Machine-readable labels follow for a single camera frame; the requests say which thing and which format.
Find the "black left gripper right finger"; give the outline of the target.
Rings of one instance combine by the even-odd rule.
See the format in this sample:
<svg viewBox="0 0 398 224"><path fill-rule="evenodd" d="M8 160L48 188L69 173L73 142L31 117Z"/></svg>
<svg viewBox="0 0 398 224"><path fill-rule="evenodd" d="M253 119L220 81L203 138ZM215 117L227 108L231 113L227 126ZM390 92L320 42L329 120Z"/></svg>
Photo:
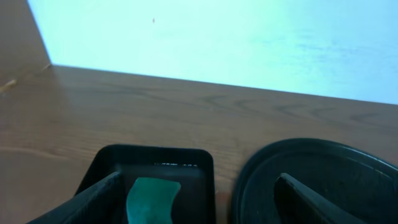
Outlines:
<svg viewBox="0 0 398 224"><path fill-rule="evenodd" d="M274 203L282 223L363 223L286 173L274 184Z"/></svg>

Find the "green yellow sponge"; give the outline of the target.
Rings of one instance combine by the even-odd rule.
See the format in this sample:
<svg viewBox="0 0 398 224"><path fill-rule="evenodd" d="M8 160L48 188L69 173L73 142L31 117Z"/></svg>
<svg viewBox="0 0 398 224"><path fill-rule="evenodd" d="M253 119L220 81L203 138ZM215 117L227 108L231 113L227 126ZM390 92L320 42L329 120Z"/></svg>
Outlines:
<svg viewBox="0 0 398 224"><path fill-rule="evenodd" d="M128 224L172 224L172 206L179 182L150 177L137 178L128 192Z"/></svg>

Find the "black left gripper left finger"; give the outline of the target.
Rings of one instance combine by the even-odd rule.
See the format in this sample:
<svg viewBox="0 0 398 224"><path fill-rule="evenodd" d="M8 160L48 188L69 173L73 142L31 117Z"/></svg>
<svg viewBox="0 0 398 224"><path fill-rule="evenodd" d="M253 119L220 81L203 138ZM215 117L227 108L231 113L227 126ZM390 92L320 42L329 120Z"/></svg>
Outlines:
<svg viewBox="0 0 398 224"><path fill-rule="evenodd" d="M124 183L113 172L29 224L91 224L124 222Z"/></svg>

